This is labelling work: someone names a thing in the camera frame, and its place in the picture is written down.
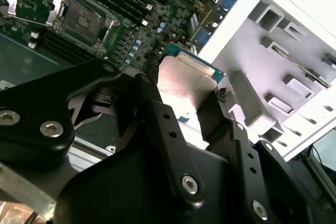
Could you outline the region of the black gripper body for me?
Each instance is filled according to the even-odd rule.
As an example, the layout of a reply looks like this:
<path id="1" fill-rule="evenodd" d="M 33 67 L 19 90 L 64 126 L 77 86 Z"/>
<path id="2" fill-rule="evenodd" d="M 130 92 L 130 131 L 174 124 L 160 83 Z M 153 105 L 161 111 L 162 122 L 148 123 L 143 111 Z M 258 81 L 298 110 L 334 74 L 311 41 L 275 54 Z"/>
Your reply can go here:
<path id="1" fill-rule="evenodd" d="M 233 223 L 236 182 L 229 161 L 187 145 L 176 120 L 146 123 L 65 186 L 55 223 Z"/>

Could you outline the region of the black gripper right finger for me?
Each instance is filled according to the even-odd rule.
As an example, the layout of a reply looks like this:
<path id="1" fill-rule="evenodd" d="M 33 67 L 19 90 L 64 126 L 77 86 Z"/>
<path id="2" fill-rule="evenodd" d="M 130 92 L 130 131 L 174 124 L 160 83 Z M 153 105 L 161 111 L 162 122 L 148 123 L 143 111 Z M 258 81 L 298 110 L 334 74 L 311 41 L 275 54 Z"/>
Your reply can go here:
<path id="1" fill-rule="evenodd" d="M 266 141 L 250 143 L 245 128 L 230 118 L 225 89 L 215 89 L 197 109 L 208 151 L 226 159 L 234 177 L 232 210 L 243 223 L 312 223 L 312 204 L 302 183 Z"/>

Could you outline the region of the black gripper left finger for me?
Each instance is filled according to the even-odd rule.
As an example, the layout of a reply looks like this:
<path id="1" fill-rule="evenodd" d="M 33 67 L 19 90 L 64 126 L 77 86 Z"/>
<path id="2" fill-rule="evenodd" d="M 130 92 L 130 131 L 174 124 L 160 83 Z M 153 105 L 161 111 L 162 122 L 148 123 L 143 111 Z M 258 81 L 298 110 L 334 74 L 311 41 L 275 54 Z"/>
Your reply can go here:
<path id="1" fill-rule="evenodd" d="M 35 170 L 59 166 L 75 127 L 103 113 L 118 117 L 122 151 L 142 124 L 177 121 L 158 77 L 152 64 L 131 77 L 97 59 L 1 92 L 1 160 Z"/>

